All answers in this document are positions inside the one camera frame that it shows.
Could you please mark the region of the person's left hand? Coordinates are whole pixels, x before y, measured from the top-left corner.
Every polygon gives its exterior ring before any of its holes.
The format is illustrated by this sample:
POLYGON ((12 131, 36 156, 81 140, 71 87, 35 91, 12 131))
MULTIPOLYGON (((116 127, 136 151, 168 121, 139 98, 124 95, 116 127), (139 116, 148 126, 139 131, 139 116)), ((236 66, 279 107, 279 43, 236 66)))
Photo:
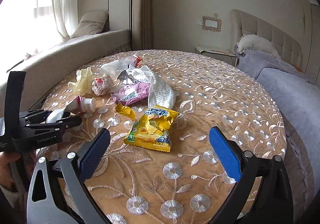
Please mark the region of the person's left hand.
POLYGON ((17 161, 20 158, 20 154, 17 152, 1 152, 0 154, 0 183, 1 186, 7 190, 11 190, 12 185, 15 183, 12 178, 9 164, 17 161))

